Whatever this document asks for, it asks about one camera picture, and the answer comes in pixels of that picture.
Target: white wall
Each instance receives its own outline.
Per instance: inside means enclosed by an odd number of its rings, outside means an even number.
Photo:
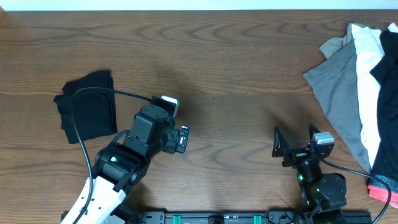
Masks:
[[[398,9],[398,0],[0,0],[6,11]]]

